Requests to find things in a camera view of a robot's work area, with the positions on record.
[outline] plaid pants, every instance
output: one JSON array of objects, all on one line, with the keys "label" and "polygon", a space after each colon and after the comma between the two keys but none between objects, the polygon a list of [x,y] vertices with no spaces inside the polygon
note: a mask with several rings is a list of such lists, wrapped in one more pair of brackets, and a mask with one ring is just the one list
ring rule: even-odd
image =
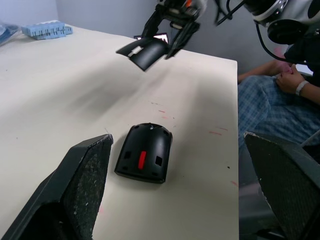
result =
[{"label": "plaid pants", "polygon": [[[319,129],[320,106],[282,92],[275,77],[250,76],[238,85],[239,150],[246,131],[301,144]],[[320,136],[309,144],[320,144]]]}]

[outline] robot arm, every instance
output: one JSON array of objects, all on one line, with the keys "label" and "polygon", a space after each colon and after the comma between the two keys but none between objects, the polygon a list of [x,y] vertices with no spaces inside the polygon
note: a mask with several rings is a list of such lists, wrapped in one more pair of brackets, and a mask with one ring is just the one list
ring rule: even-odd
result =
[{"label": "robot arm", "polygon": [[[200,23],[196,21],[205,12],[207,1],[158,0],[155,12],[144,26],[142,39],[123,47],[117,53],[128,57],[143,71],[163,55],[166,55],[165,59],[175,56],[199,30]],[[277,44],[292,45],[305,35],[310,26],[320,25],[320,0],[242,0],[233,10],[230,10],[230,0],[227,0],[227,12],[223,10],[220,0],[214,1],[217,5],[217,26],[227,19],[231,20],[233,13],[244,6],[252,14],[261,45],[269,55],[290,63],[320,65],[317,62],[299,62],[274,55],[265,46],[259,29],[259,25],[266,27],[269,39]],[[170,21],[170,26],[178,30],[170,44],[153,37],[163,20]]]}]

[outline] blue object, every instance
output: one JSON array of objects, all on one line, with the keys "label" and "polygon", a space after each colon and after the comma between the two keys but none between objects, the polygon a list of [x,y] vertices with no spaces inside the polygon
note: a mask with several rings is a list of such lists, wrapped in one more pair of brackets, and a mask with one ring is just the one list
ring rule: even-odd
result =
[{"label": "blue object", "polygon": [[63,22],[55,21],[22,27],[22,33],[36,40],[57,39],[72,34],[73,29]]},{"label": "blue object", "polygon": [[0,28],[3,31],[0,31],[0,45],[8,41],[15,33],[19,31],[19,26],[14,25],[14,24],[6,24],[6,23],[1,23]]}]

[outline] computer mouse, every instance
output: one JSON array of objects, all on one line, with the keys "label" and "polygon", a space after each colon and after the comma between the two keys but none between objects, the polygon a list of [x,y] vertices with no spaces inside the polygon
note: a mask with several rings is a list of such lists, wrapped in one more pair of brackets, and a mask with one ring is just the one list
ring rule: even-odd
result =
[{"label": "computer mouse", "polygon": [[142,123],[132,126],[114,172],[138,181],[164,183],[172,141],[172,133],[161,125]]}]

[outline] wrist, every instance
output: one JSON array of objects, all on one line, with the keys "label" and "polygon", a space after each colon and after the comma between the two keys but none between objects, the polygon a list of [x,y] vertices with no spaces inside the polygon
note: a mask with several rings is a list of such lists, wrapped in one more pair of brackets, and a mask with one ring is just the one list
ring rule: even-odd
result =
[{"label": "wrist", "polygon": [[300,90],[300,96],[306,98],[307,92],[308,92],[308,88],[309,86],[311,86],[311,84],[308,82],[307,84],[305,84],[303,86],[303,88]]},{"label": "wrist", "polygon": [[309,82],[307,80],[304,80],[298,84],[298,86],[295,89],[295,94],[298,96],[301,96],[301,90],[307,85]]}]

